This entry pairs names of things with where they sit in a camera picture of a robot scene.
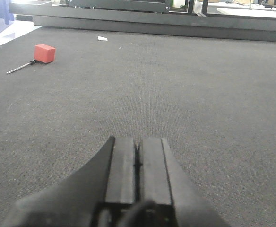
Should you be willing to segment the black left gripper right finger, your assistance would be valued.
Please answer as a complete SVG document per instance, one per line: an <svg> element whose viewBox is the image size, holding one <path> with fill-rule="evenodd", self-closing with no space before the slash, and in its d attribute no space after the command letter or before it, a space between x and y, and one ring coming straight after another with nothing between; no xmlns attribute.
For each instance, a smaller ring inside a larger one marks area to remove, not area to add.
<svg viewBox="0 0 276 227"><path fill-rule="evenodd" d="M144 138L139 145L140 199L153 200L173 227L228 227L198 192L165 138Z"/></svg>

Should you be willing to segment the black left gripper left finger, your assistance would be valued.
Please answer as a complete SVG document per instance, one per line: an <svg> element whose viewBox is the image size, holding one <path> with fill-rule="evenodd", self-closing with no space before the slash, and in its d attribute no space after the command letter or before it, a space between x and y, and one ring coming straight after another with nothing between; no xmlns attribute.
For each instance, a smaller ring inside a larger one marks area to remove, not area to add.
<svg viewBox="0 0 276 227"><path fill-rule="evenodd" d="M135 203L135 142L110 136L69 177L15 202L4 227L92 227Z"/></svg>

